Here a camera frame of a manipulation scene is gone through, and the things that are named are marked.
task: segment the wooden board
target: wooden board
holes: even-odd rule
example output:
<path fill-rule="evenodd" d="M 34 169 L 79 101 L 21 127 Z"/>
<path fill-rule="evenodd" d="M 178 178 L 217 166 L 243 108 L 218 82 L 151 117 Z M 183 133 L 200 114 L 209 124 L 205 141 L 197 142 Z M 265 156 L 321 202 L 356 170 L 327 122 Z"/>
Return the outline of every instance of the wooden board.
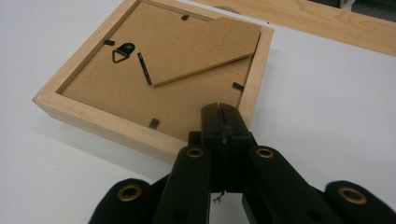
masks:
<path fill-rule="evenodd" d="M 219 18 L 142 47 L 154 87 L 253 55 L 261 27 Z"/>
<path fill-rule="evenodd" d="M 147 6 L 155 10 L 156 13 L 161 13 L 162 16 L 160 18 L 152 17 L 146 10 L 138 9 L 141 6 Z M 180 19 L 182 15 L 190 15 L 187 22 Z M 140 22 L 136 22 L 136 17 L 141 17 Z M 173 162 L 177 152 L 186 146 L 186 141 L 182 140 L 186 137 L 174 137 L 171 133 L 163 132 L 162 128 L 168 127 L 168 130 L 172 132 L 185 133 L 181 130 L 186 129 L 186 118 L 191 115 L 178 118 L 178 113 L 189 110 L 199 111 L 201 108 L 199 106 L 196 108 L 182 106 L 179 103 L 179 98 L 174 99 L 165 93 L 178 92 L 178 97 L 182 98 L 183 94 L 180 94 L 180 89 L 173 87 L 173 84 L 184 82 L 183 86 L 188 88 L 184 89 L 182 93 L 186 93 L 186 97 L 194 95 L 198 91 L 210 96 L 209 92 L 211 91 L 208 91 L 207 88 L 213 88 L 217 82 L 228 80 L 230 74 L 233 77 L 239 77 L 239 75 L 247 73 L 246 79 L 243 80 L 245 90 L 240 92 L 232 89 L 232 91 L 237 98 L 237 107 L 248 126 L 259 93 L 273 29 L 261 27 L 256 53 L 252 59 L 247 58 L 248 62 L 238 60 L 231 63 L 231 66 L 222 65 L 210 69 L 212 75 L 201 74 L 183 78 L 178 82 L 158 88 L 149 87 L 151 90 L 157 90 L 152 91 L 149 95 L 143 92 L 146 88 L 140 88 L 138 92 L 132 91 L 136 90 L 135 87 L 138 86 L 138 83 L 143 83 L 142 80 L 144 80 L 144 74 L 135 52 L 130 59 L 117 64 L 112 62 L 111 52 L 125 42 L 133 42 L 139 48 L 145 41 L 159 40 L 166 34 L 177 34 L 182 30 L 220 17 L 228 16 L 173 0 L 146 0 L 144 2 L 124 0 L 36 94 L 34 102 L 55 119 L 157 159 Z M 107 39 L 115 40 L 116 45 L 105 46 L 104 41 Z M 193 81 L 195 77 L 205 76 L 211 77 L 212 83 L 209 83 L 209 86 Z M 215 88 L 215 90 L 211 94 L 225 95 L 226 90 L 222 88 Z M 155 99 L 155 96 L 162 98 L 153 102 L 152 99 Z M 195 97 L 194 102 L 200 104 L 199 100 L 205 99 L 207 96 Z M 138 113 L 131 113 L 129 109 L 139 101 L 141 104 L 134 107 Z M 157 107 L 149 108 L 149 105 L 156 103 L 159 104 Z M 152 118 L 156 118 L 150 114 L 154 110 L 158 110 L 158 113 L 164 118 L 176 114 L 172 115 L 175 118 L 172 120 L 174 124 L 170 126 L 160 122 L 157 130 L 150 129 L 150 121 Z M 132 117 L 142 118 L 142 115 L 147 116 L 148 119 L 140 119 L 139 122 L 132 119 Z M 188 132 L 199 131 L 199 129 L 200 125 L 198 124 L 196 128 L 190 127 Z"/>
<path fill-rule="evenodd" d="M 231 7 L 243 15 L 396 56 L 396 22 L 307 0 L 194 0 Z"/>

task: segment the white surface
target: white surface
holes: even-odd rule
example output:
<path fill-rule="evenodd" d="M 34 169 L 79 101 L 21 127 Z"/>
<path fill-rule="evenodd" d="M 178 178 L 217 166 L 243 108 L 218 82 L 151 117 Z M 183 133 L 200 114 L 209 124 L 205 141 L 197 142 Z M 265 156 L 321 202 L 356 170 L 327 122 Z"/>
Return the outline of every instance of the white surface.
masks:
<path fill-rule="evenodd" d="M 172 165 L 51 119 L 36 92 L 121 2 L 0 2 L 0 223 L 87 223 L 105 193 Z M 360 184 L 396 209 L 396 58 L 276 29 L 251 125 L 318 189 Z M 247 223 L 240 196 L 211 223 Z"/>

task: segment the white table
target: white table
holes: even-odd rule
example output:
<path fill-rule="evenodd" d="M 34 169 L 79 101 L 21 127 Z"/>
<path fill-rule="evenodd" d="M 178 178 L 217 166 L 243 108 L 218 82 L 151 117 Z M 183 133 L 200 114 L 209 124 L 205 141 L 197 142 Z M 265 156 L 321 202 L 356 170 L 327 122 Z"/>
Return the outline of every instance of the white table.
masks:
<path fill-rule="evenodd" d="M 32 103 L 120 2 L 1 1 L 0 223 L 87 223 L 118 181 L 170 172 Z M 275 35 L 250 127 L 259 144 L 318 189 L 349 180 L 396 209 L 396 57 L 268 26 Z M 211 223 L 248 223 L 240 200 L 211 204 Z"/>

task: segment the brass rivet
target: brass rivet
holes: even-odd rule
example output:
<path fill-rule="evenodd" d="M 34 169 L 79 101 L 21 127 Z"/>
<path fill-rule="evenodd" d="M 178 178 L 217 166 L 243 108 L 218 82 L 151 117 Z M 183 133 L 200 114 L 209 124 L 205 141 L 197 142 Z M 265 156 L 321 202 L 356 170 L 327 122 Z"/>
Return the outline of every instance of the brass rivet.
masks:
<path fill-rule="evenodd" d="M 140 186 L 129 184 L 119 190 L 117 197 L 120 201 L 127 203 L 138 198 L 140 194 L 142 194 L 142 188 Z"/>
<path fill-rule="evenodd" d="M 361 192 L 349 188 L 349 187 L 341 187 L 338 190 L 338 193 L 343 197 L 343 199 L 347 200 L 350 203 L 354 204 L 365 204 L 367 203 L 367 198 Z"/>
<path fill-rule="evenodd" d="M 204 152 L 200 148 L 194 147 L 194 148 L 189 148 L 187 150 L 187 155 L 189 157 L 199 158 L 199 157 L 202 157 L 204 155 Z"/>
<path fill-rule="evenodd" d="M 268 148 L 259 148 L 256 150 L 256 154 L 260 157 L 265 158 L 265 159 L 269 159 L 274 156 L 274 152 Z"/>

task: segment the brown backing board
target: brown backing board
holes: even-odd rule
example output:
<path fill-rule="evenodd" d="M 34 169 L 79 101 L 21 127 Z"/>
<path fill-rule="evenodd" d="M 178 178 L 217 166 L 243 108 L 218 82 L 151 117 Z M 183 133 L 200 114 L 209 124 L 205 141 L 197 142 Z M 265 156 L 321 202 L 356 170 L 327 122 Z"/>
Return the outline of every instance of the brown backing board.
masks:
<path fill-rule="evenodd" d="M 200 109 L 214 102 L 237 106 L 252 57 L 209 69 L 197 76 L 152 88 L 147 84 L 136 53 L 146 43 L 159 41 L 206 21 L 141 3 L 109 39 L 116 46 L 102 46 L 90 62 L 64 89 L 63 96 L 148 127 L 160 121 L 157 131 L 187 140 L 200 130 Z M 131 58 L 113 63 L 112 50 L 132 42 L 137 50 Z"/>
<path fill-rule="evenodd" d="M 230 18 L 194 26 L 140 50 L 154 87 L 253 55 L 261 27 Z"/>

